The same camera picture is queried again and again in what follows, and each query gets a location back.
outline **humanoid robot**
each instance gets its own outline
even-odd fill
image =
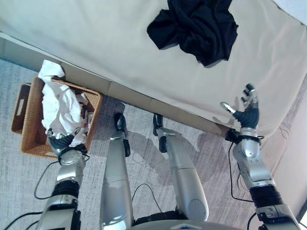
[[[238,132],[230,129],[226,139],[236,144],[233,155],[255,204],[256,214],[263,222],[259,230],[299,230],[292,211],[283,202],[272,175],[261,159],[256,89],[248,84],[244,94],[242,101],[245,111],[236,111],[225,102],[221,106],[241,123],[241,130]],[[235,230],[233,227],[206,221],[209,209],[196,169],[174,131],[163,127],[163,118],[157,114],[153,117],[153,133],[158,137],[159,150],[167,152],[169,156],[177,206],[173,211],[134,220],[125,162],[125,157],[130,155],[125,118],[123,114],[116,114],[114,120],[115,132],[110,139],[102,186],[100,229]],[[85,167],[85,151],[83,148],[68,147],[77,132],[61,139],[48,136],[61,169],[52,196],[36,226],[38,230],[80,229],[81,213],[77,205]]]

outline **white towel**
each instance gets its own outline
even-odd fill
[[[85,132],[87,131],[87,114],[85,119],[81,117],[82,107],[72,89],[67,85],[52,82],[53,76],[63,77],[65,74],[62,67],[54,62],[44,60],[38,77],[45,82],[43,88],[43,126],[48,130],[52,128],[53,135],[60,138],[61,134],[69,135],[77,127],[81,127],[80,132],[71,143],[74,147],[85,142]],[[78,95],[81,103],[87,105],[88,101],[84,95]]]

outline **robot forearm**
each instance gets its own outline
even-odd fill
[[[275,182],[261,158],[257,131],[242,128],[241,140],[233,150],[240,173],[256,206],[256,213],[264,223],[259,229],[299,230],[298,223],[289,206],[283,202]]]
[[[81,212],[77,206],[85,161],[80,151],[71,149],[61,155],[60,164],[56,185],[38,222],[38,230],[80,229]]]

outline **basket handle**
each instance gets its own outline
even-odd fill
[[[23,83],[20,86],[16,100],[16,106],[13,113],[11,130],[14,133],[21,134],[24,126],[24,116],[27,108],[28,96],[30,92],[30,83]]]

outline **black cable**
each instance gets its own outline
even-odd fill
[[[35,190],[34,190],[34,197],[35,197],[36,199],[45,200],[45,199],[48,199],[48,198],[51,197],[51,196],[38,197],[38,196],[36,195],[36,192],[37,192],[38,185],[39,185],[40,181],[42,180],[42,178],[43,178],[45,172],[46,172],[47,169],[50,167],[50,165],[55,164],[55,163],[58,163],[58,161],[55,161],[55,162],[50,163],[50,164],[45,168],[45,170],[43,171],[43,174],[40,176],[40,178],[39,178],[39,180],[38,180],[38,182],[37,182],[37,184],[36,184],[36,186],[35,186]]]
[[[22,217],[25,217],[25,216],[29,216],[29,215],[39,215],[39,214],[42,214],[43,212],[28,212],[28,213],[25,213],[25,214],[22,214],[21,216],[17,217],[15,220],[13,220],[4,230],[7,230],[9,229],[9,227],[15,223],[17,220],[19,220],[20,218]]]
[[[87,162],[90,159],[90,156],[85,154],[85,156],[87,157],[87,159],[85,160],[85,162]]]
[[[158,205],[157,200],[156,200],[155,197],[154,197],[154,192],[153,192],[152,188],[151,188],[148,184],[146,184],[146,183],[143,183],[143,184],[139,185],[139,186],[135,189],[134,194],[133,194],[133,196],[132,196],[132,201],[133,201],[133,199],[134,199],[134,196],[135,196],[136,191],[137,191],[137,190],[139,189],[139,187],[141,187],[142,185],[146,185],[147,187],[149,187],[150,191],[152,192],[152,195],[153,195],[155,204],[157,205],[157,207],[158,207],[158,209],[160,210],[160,212],[163,213],[162,210],[161,210],[161,208],[160,208],[160,206]]]
[[[299,224],[301,224],[302,226],[305,227],[305,229],[307,229],[306,225],[305,224],[302,224],[301,222],[299,222]]]
[[[246,201],[246,202],[251,202],[251,203],[254,203],[253,201],[251,200],[244,200],[244,199],[240,199],[240,198],[236,198],[234,197],[233,195],[233,186],[232,186],[232,173],[231,173],[231,163],[230,163],[230,149],[231,147],[233,146],[234,142],[231,143],[230,147],[229,147],[229,150],[228,150],[228,161],[229,161],[229,171],[230,171],[230,185],[231,185],[231,197],[235,200],[241,200],[241,201]]]
[[[251,220],[254,218],[255,215],[256,215],[256,213],[254,213],[253,215],[251,215],[251,217],[249,218],[247,230],[249,230],[250,222],[251,222]]]
[[[38,220],[30,224],[25,230],[29,230],[33,225],[37,224]]]

